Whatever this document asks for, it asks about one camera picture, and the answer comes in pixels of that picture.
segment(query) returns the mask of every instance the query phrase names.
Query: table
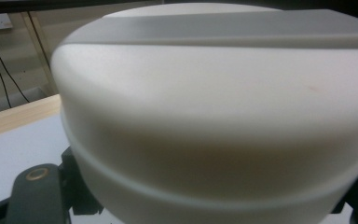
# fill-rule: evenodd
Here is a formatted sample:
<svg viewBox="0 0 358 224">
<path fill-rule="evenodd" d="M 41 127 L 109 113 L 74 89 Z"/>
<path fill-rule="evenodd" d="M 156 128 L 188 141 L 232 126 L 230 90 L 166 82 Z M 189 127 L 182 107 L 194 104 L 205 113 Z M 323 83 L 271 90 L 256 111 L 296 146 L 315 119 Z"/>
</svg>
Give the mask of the table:
<svg viewBox="0 0 358 224">
<path fill-rule="evenodd" d="M 0 112 L 0 201 L 9 197 L 16 176 L 42 163 L 61 163 L 61 154 L 69 143 L 59 116 L 61 99 L 51 96 L 28 105 Z M 330 215 L 320 224 L 349 223 L 351 209 Z M 106 210 L 101 215 L 71 217 L 74 224 L 120 224 Z"/>
</svg>

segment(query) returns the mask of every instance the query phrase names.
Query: wooden surface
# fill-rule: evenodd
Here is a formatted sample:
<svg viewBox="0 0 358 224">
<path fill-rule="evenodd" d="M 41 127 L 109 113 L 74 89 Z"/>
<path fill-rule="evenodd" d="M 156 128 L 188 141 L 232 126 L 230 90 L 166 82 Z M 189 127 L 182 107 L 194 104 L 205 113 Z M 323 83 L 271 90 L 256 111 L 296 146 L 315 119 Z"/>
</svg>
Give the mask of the wooden surface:
<svg viewBox="0 0 358 224">
<path fill-rule="evenodd" d="M 0 133 L 56 115 L 60 112 L 60 106 L 60 95 L 54 95 L 2 111 L 0 112 Z"/>
</svg>

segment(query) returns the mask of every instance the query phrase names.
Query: rounded white device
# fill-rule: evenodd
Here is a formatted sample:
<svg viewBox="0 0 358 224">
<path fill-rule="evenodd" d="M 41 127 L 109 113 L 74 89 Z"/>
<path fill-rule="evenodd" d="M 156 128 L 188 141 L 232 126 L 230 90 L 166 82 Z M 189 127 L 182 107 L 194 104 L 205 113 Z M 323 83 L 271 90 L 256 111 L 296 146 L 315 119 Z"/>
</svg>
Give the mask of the rounded white device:
<svg viewBox="0 0 358 224">
<path fill-rule="evenodd" d="M 95 197 L 127 224 L 316 224 L 358 176 L 358 20 L 179 4 L 71 34 L 52 72 Z"/>
</svg>

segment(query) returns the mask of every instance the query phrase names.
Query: white plastic container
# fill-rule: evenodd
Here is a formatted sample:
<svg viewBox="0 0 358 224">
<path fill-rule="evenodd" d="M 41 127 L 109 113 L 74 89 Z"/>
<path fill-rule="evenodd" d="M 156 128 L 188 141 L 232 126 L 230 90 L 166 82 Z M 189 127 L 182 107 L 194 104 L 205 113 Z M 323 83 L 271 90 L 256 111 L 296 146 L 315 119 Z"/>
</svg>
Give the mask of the white plastic container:
<svg viewBox="0 0 358 224">
<path fill-rule="evenodd" d="M 354 18 L 134 9 L 75 31 L 52 72 L 82 175 L 127 224 L 316 224 L 358 176 Z"/>
</svg>

